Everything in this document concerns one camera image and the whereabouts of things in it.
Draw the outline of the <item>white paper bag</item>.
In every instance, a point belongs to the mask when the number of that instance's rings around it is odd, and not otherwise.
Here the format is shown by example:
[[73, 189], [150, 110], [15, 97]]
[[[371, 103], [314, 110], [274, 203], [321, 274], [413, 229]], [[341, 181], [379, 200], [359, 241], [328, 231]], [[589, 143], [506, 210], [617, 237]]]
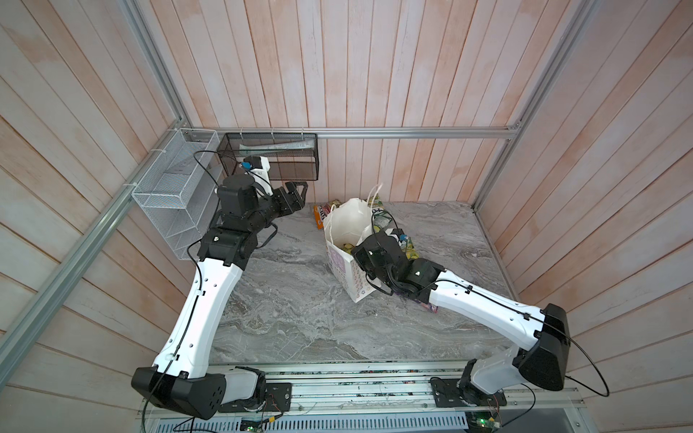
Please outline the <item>white paper bag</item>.
[[377, 184], [367, 200], [351, 198], [339, 207], [332, 205], [323, 220], [330, 269], [354, 303], [359, 303], [374, 289], [366, 282], [366, 274], [357, 265], [352, 252], [373, 234], [371, 216], [382, 184]]

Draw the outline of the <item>green Spring Tea candy bag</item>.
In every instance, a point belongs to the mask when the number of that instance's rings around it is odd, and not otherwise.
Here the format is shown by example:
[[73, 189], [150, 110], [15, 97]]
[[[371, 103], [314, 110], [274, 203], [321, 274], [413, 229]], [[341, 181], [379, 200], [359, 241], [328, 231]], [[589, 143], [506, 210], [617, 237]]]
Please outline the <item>green Spring Tea candy bag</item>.
[[420, 257], [409, 236], [400, 235], [399, 244], [408, 259], [416, 260]]

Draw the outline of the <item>purple Fox's berries bag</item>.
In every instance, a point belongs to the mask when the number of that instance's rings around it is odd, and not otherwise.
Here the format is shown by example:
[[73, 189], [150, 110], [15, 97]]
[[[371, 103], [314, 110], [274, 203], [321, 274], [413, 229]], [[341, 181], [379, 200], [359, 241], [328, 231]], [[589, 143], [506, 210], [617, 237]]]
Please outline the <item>purple Fox's berries bag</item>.
[[421, 302], [420, 304], [421, 304], [427, 311], [429, 311], [429, 312], [431, 312], [431, 313], [433, 313], [433, 314], [437, 314], [438, 311], [439, 311], [439, 308], [438, 308], [437, 306], [432, 305], [431, 303]]

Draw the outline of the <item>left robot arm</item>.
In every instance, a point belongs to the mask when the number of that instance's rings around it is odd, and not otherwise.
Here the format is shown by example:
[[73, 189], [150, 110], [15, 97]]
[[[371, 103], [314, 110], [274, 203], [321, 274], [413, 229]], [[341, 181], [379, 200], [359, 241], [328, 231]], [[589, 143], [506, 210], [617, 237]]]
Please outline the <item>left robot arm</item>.
[[262, 246], [259, 233], [303, 209], [307, 188], [304, 181], [273, 188], [250, 172], [229, 176], [218, 187], [218, 210], [195, 244], [196, 274], [180, 316], [153, 364], [132, 377], [131, 386], [147, 405], [201, 420], [229, 404], [249, 411], [265, 406], [264, 372], [234, 367], [210, 373], [209, 356], [228, 299]]

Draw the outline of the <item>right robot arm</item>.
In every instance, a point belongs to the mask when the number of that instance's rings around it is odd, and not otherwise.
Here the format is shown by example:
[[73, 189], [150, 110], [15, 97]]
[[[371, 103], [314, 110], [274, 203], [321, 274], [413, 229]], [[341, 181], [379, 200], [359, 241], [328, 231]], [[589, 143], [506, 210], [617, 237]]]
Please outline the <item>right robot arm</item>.
[[527, 382], [547, 391], [563, 389], [570, 354], [563, 308], [525, 305], [474, 285], [438, 263], [410, 259], [384, 232], [368, 236], [352, 255], [368, 279], [380, 281], [379, 292], [451, 310], [511, 341], [500, 354], [468, 361], [458, 381], [464, 402], [480, 405], [506, 387]]

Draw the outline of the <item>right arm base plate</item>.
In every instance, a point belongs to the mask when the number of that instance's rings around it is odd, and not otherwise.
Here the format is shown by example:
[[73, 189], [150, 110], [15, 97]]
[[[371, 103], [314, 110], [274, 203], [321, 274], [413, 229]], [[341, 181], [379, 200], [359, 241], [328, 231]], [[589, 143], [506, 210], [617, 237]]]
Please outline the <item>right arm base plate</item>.
[[431, 377], [429, 383], [437, 408], [507, 406], [507, 398], [503, 391], [485, 394], [471, 385], [460, 387], [458, 379], [442, 379], [436, 376]]

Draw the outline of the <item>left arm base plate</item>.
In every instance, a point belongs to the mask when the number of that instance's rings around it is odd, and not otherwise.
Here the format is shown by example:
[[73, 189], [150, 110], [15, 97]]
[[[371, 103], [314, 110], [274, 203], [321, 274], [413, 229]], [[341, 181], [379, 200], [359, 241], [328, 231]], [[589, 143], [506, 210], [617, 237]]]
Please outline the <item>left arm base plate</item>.
[[268, 382], [256, 397], [234, 401], [220, 406], [220, 413], [259, 414], [261, 411], [287, 412], [292, 403], [290, 382]]

